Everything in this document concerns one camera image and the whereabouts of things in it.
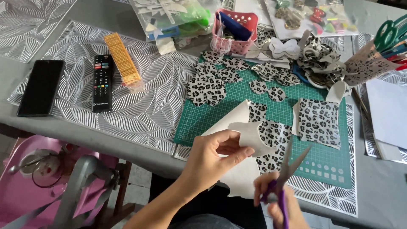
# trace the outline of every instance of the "tile floor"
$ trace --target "tile floor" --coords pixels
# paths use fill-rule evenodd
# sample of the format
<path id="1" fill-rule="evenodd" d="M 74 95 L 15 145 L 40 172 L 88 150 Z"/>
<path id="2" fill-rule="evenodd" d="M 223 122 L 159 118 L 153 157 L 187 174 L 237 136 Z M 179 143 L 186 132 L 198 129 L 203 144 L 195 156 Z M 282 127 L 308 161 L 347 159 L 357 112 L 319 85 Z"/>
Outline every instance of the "tile floor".
<path id="1" fill-rule="evenodd" d="M 7 136 L 0 134 L 0 171 L 3 171 L 3 160 L 6 159 L 13 149 L 15 144 L 15 139 L 9 138 Z M 151 173 L 147 170 L 136 166 L 133 164 L 130 171 L 129 184 L 127 186 L 127 191 L 124 199 L 124 203 L 137 203 L 141 205 L 146 205 L 150 196 L 150 184 L 151 184 Z M 114 209 L 116 203 L 117 191 L 113 191 L 108 207 Z M 267 208 L 262 205 L 263 212 L 268 229 L 273 229 L 273 220 L 269 217 L 267 213 Z M 116 224 L 113 229 L 121 229 L 123 225 L 131 218 L 133 214 L 128 216 L 126 219 L 122 220 Z M 303 212 L 305 219 L 307 220 L 309 226 L 312 229 L 346 229 L 345 227 L 335 226 L 332 224 L 331 220 L 328 218 L 316 216 L 313 214 Z"/>

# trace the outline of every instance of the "smartphone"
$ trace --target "smartphone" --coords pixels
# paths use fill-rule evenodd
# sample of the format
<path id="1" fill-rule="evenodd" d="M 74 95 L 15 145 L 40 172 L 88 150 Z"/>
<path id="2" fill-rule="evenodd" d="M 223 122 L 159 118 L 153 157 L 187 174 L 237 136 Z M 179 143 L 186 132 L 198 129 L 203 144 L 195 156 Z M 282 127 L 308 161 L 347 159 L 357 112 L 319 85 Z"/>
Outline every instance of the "smartphone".
<path id="1" fill-rule="evenodd" d="M 63 75 L 65 61 L 37 60 L 31 71 L 17 116 L 50 116 Z"/>

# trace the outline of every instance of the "gray table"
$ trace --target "gray table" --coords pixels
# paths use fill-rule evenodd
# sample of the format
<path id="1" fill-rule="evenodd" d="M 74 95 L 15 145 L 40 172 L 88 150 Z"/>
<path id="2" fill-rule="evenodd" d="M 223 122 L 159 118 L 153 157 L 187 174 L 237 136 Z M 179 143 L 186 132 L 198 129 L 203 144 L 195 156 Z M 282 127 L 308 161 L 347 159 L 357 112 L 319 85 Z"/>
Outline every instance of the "gray table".
<path id="1" fill-rule="evenodd" d="M 391 19 L 396 19 L 406 11 L 377 4 L 365 4 L 360 1 L 346 1 L 346 8 L 354 11 L 358 19 L 358 26 L 362 28 L 366 23 L 373 23 L 378 28 L 383 17 L 374 20 L 379 12 L 386 12 Z M 33 60 L 40 59 L 48 48 L 55 42 L 69 20 L 76 20 L 85 24 L 100 27 L 109 31 L 144 40 L 145 35 L 141 29 L 133 9 L 127 4 L 110 0 L 78 0 L 67 13 L 59 26 L 51 34 Z M 200 38 L 193 44 L 182 49 L 183 52 L 198 55 L 207 49 L 209 38 Z M 342 60 L 352 55 L 350 37 L 345 39 L 346 54 Z M 133 162 L 151 172 L 165 177 L 177 177 L 182 171 L 185 162 L 171 157 L 171 155 L 158 152 L 153 148 L 134 144 L 125 140 L 114 138 L 91 129 L 78 126 L 53 117 L 47 118 L 17 118 L 17 107 L 6 102 L 7 97 L 14 88 L 27 75 L 33 66 L 33 61 L 23 64 L 11 59 L 0 57 L 0 122 L 16 128 L 57 138 L 64 141 L 87 147 L 89 149 L 109 154 Z M 354 104 L 352 98 L 346 98 Z M 349 222 L 378 229 L 404 229 L 407 225 L 407 183 L 405 174 L 407 166 L 391 161 L 377 160 L 365 156 L 361 117 L 355 109 L 355 145 L 357 162 L 357 193 L 359 217 L 354 218 L 333 210 L 329 210 L 312 203 L 300 200 L 303 211 L 331 218 L 337 221 Z"/>

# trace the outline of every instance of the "hand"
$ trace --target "hand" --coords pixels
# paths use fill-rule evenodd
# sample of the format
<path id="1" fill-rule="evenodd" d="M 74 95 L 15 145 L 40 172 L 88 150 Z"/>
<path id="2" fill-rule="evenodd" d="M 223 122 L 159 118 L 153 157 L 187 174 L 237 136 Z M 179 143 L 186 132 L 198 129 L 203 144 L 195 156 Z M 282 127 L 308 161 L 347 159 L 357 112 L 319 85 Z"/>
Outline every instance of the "hand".
<path id="1" fill-rule="evenodd" d="M 273 180 L 277 180 L 279 175 L 280 174 L 278 172 L 266 173 L 254 180 L 254 187 L 256 188 L 254 192 L 254 206 L 258 206 L 260 204 L 260 195 L 266 192 L 268 184 Z M 287 185 L 284 186 L 284 195 L 285 206 L 288 211 L 289 228 L 309 229 L 307 222 L 302 216 L 297 198 L 294 196 L 294 191 Z M 282 229 L 283 216 L 278 203 L 274 202 L 269 204 L 267 211 L 273 218 L 273 222 L 277 228 Z"/>
<path id="2" fill-rule="evenodd" d="M 178 178 L 191 194 L 214 185 L 228 170 L 254 153 L 250 147 L 239 146 L 240 133 L 222 130 L 194 139 L 186 166 Z"/>

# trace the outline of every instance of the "green cutting mat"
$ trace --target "green cutting mat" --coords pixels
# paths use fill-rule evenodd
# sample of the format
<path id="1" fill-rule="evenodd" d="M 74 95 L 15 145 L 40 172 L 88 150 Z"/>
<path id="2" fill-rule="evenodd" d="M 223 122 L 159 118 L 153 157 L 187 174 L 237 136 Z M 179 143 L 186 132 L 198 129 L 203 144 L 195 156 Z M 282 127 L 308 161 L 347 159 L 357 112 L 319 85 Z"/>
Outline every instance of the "green cutting mat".
<path id="1" fill-rule="evenodd" d="M 267 88 L 278 86 L 282 88 L 287 97 L 282 102 L 274 102 L 268 97 L 268 93 L 257 95 L 250 90 L 249 82 L 260 79 L 253 70 L 238 71 L 243 80 L 238 83 L 226 83 L 226 98 L 219 105 L 211 107 L 204 104 L 196 107 L 191 100 L 187 99 L 178 124 L 174 142 L 186 146 L 192 146 L 194 137 L 201 135 L 223 116 L 239 105 L 244 99 L 256 103 L 267 104 L 266 119 L 277 121 L 286 125 L 293 124 L 292 107 L 299 98 L 325 100 L 327 90 L 317 89 L 309 84 L 298 84 L 295 86 L 282 86 L 276 81 L 265 82 Z M 345 98 L 339 107 L 339 132 L 341 137 L 341 149 L 314 143 L 303 163 L 294 173 L 295 175 L 339 186 L 346 189 L 352 188 L 350 176 L 348 126 L 346 121 Z M 295 159 L 308 145 L 307 141 L 300 141 L 294 136 L 292 157 Z"/>

